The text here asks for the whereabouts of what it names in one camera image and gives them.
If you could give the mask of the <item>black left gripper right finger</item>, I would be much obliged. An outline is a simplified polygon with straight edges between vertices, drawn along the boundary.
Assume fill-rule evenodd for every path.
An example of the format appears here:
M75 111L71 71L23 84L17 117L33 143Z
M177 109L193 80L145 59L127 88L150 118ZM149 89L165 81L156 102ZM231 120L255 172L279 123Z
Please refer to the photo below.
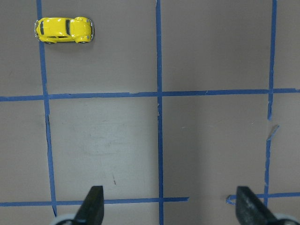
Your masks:
M276 225L279 222L246 186L237 187L235 215L240 225Z

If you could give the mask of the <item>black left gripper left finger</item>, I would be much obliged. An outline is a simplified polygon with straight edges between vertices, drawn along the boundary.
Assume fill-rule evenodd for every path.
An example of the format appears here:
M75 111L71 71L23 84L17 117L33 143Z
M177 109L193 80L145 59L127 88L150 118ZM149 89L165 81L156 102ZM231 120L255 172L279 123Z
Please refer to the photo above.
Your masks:
M103 219L103 186L92 186L74 217L74 223L75 225L101 225Z

